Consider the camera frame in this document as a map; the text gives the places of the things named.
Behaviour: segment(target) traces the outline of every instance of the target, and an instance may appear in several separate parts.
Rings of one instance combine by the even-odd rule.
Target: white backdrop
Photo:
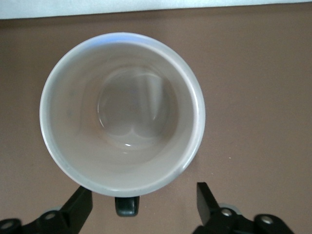
[[[310,0],[0,0],[0,19],[309,1]]]

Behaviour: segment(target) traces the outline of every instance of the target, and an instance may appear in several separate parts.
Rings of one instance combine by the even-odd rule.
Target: mug handle
[[[138,213],[140,197],[115,197],[116,213],[120,217],[133,217]]]

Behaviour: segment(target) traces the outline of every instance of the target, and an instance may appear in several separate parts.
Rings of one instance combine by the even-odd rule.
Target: black clamp
[[[193,234],[294,234],[274,215],[258,214],[250,221],[230,208],[220,207],[205,182],[197,183],[197,209],[204,225]]]
[[[79,187],[59,211],[48,211],[22,226],[16,218],[0,221],[0,234],[78,234],[92,210],[91,191]]]

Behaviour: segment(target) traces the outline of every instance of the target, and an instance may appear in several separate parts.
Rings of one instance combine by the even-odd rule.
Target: brown surface
[[[198,181],[247,218],[270,213],[312,233],[311,3],[0,21],[0,220],[28,223],[78,187],[42,140],[41,91],[69,49],[118,31],[160,40],[189,63],[205,135],[178,179],[141,198],[137,217],[117,217],[114,199],[94,194],[81,233],[190,234]]]

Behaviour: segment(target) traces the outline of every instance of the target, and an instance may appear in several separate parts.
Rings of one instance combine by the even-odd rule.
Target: mug rim
[[[93,183],[89,179],[82,176],[75,168],[68,166],[66,160],[62,158],[62,155],[57,147],[54,146],[55,142],[53,140],[53,137],[51,136],[52,134],[49,132],[49,121],[47,121],[49,116],[48,111],[46,110],[49,109],[49,97],[53,91],[51,90],[51,86],[54,80],[57,78],[55,74],[58,73],[58,70],[62,69],[62,66],[66,64],[67,61],[69,61],[81,51],[93,48],[95,45],[98,46],[112,41],[144,45],[150,49],[156,50],[160,55],[165,57],[168,61],[172,62],[176,67],[181,68],[181,72],[183,72],[184,74],[183,77],[186,78],[184,82],[188,87],[194,108],[192,133],[186,150],[184,151],[184,155],[181,156],[181,160],[179,160],[178,164],[176,164],[175,167],[171,170],[171,173],[166,175],[164,178],[161,178],[152,184],[147,184],[140,188],[111,190],[101,184]],[[183,60],[180,55],[178,55],[173,49],[156,39],[135,33],[120,32],[108,33],[90,38],[75,46],[58,61],[58,63],[54,66],[53,70],[48,76],[44,89],[42,91],[39,108],[39,119],[42,136],[51,157],[53,158],[55,163],[62,169],[62,171],[66,175],[68,175],[73,181],[99,194],[116,197],[133,197],[148,194],[166,186],[174,179],[176,179],[187,168],[187,166],[194,159],[201,144],[205,129],[206,113],[204,97],[198,80],[195,74],[190,69],[189,65]]]

